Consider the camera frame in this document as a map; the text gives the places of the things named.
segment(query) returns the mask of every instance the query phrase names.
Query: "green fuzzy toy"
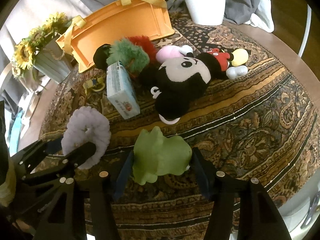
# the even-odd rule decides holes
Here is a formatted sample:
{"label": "green fuzzy toy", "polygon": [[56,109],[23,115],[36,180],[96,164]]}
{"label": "green fuzzy toy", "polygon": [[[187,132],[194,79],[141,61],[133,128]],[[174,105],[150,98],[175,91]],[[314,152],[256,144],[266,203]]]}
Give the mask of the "green fuzzy toy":
{"label": "green fuzzy toy", "polygon": [[131,73],[140,73],[150,62],[148,54],[142,47],[133,45],[128,39],[115,41],[109,53],[111,56],[107,58],[108,66],[121,61]]}
{"label": "green fuzzy toy", "polygon": [[192,150],[181,136],[167,138],[158,126],[151,132],[143,129],[134,144],[134,181],[154,183],[158,176],[181,175],[188,169]]}

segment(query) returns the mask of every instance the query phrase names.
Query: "gray bucket planter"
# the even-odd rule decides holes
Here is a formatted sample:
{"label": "gray bucket planter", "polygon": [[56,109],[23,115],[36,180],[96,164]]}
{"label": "gray bucket planter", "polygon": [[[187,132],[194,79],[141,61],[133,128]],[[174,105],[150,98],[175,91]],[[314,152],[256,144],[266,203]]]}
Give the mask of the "gray bucket planter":
{"label": "gray bucket planter", "polygon": [[[50,41],[45,48],[50,50],[56,58],[59,58],[62,55],[62,49],[56,43],[57,38],[58,36]],[[50,77],[57,84],[65,80],[72,70],[72,66],[66,57],[63,57],[61,60],[56,60],[51,53],[46,50],[41,50],[36,55],[34,67]]]}

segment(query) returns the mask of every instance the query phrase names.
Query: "plush toy eye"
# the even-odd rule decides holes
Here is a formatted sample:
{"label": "plush toy eye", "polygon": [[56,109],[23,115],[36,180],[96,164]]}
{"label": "plush toy eye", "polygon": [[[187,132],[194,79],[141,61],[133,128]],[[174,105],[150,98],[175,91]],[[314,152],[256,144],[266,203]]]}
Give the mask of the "plush toy eye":
{"label": "plush toy eye", "polygon": [[181,63],[182,67],[191,67],[192,66],[192,62],[190,61],[184,61]]}

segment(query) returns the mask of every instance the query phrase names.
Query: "white cable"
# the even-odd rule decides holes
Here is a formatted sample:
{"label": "white cable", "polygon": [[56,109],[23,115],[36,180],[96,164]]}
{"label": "white cable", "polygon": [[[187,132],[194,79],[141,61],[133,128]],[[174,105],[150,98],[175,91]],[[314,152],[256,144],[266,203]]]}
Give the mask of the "white cable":
{"label": "white cable", "polygon": [[311,8],[308,5],[306,29],[304,31],[302,44],[301,44],[301,47],[300,47],[300,50],[299,50],[299,54],[298,54],[299,57],[302,57],[303,51],[304,51],[304,49],[306,47],[308,36],[309,36],[309,31],[310,31],[310,25],[311,25]]}

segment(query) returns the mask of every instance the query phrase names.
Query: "green silicone toy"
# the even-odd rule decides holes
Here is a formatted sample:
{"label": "green silicone toy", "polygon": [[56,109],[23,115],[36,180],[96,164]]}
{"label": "green silicone toy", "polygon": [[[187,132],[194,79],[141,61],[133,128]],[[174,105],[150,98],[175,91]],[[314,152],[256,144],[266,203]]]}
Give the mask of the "green silicone toy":
{"label": "green silicone toy", "polygon": [[181,136],[167,138],[158,126],[143,129],[134,144],[134,181],[140,185],[156,182],[165,174],[181,175],[188,169],[192,150]]}

